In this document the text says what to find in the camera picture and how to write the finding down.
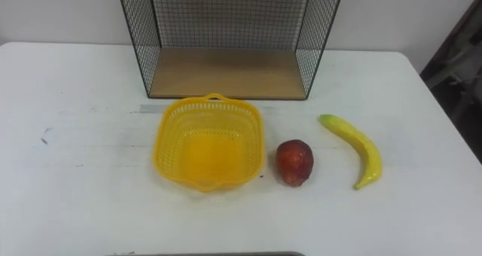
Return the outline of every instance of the banana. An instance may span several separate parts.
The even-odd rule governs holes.
[[[382,175],[382,158],[377,146],[362,132],[344,119],[331,114],[319,116],[319,122],[332,133],[348,142],[360,155],[365,171],[355,184],[356,190],[371,184]]]

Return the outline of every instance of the basket rim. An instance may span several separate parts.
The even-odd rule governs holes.
[[[171,113],[174,110],[176,110],[179,106],[181,106],[183,104],[191,103],[191,102],[208,102],[212,98],[219,99],[219,100],[221,100],[221,102],[228,102],[228,103],[234,104],[234,105],[242,105],[243,107],[249,108],[251,110],[251,112],[255,115],[255,119],[258,120],[257,123],[258,123],[260,134],[261,134],[261,136],[259,136],[259,141],[260,141],[260,146],[261,146],[261,155],[259,157],[259,162],[258,162],[256,170],[253,171],[252,174],[250,174],[250,175],[248,175],[244,178],[241,178],[239,181],[220,181],[220,182],[217,182],[217,183],[214,183],[214,184],[211,184],[211,185],[201,185],[198,182],[195,182],[195,181],[192,181],[192,180],[189,180],[189,179],[186,179],[186,178],[176,178],[176,177],[173,177],[171,175],[165,174],[165,172],[160,168],[159,161],[157,159],[157,153],[158,153],[158,150],[159,150],[159,147],[160,147],[160,143],[162,141],[160,135],[161,135],[162,131],[164,131],[166,129],[166,123],[167,122],[165,120],[168,118],[167,116],[170,116]],[[220,187],[224,187],[224,186],[241,185],[241,184],[244,184],[244,183],[252,180],[256,175],[259,174],[259,172],[263,168],[264,158],[265,158],[265,153],[264,153],[264,127],[263,127],[263,119],[261,118],[261,114],[260,114],[259,110],[255,106],[253,106],[252,104],[250,104],[246,101],[239,100],[239,99],[229,99],[229,98],[226,98],[226,97],[224,97],[224,96],[222,96],[221,94],[218,94],[218,93],[212,93],[212,94],[209,94],[209,95],[206,95],[206,96],[188,97],[188,98],[184,98],[184,99],[180,99],[178,101],[175,101],[171,105],[169,105],[166,108],[166,110],[163,113],[163,116],[161,118],[160,125],[157,129],[157,135],[156,135],[156,139],[155,139],[155,143],[154,143],[154,150],[152,151],[152,161],[154,163],[154,168],[156,169],[157,173],[159,173],[164,178],[169,179],[170,181],[175,181],[177,183],[186,184],[186,185],[189,185],[191,187],[195,187],[197,190],[202,191],[202,192],[213,191],[213,190],[219,189]]]

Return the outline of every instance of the wooden panel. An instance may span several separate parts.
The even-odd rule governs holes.
[[[244,99],[305,99],[293,51],[161,49],[152,98],[209,93]]]

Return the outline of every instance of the red apple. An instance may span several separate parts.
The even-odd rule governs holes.
[[[282,143],[276,150],[276,167],[286,184],[299,187],[313,169],[311,148],[299,139]]]

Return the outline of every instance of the metal wire mesh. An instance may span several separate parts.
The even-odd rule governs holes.
[[[305,94],[313,84],[340,0],[308,0],[296,59]]]
[[[207,47],[292,50],[307,97],[339,2],[121,0],[148,94],[161,47]]]
[[[154,0],[164,47],[294,50],[307,0]]]
[[[145,90],[154,79],[160,41],[152,0],[121,0]]]

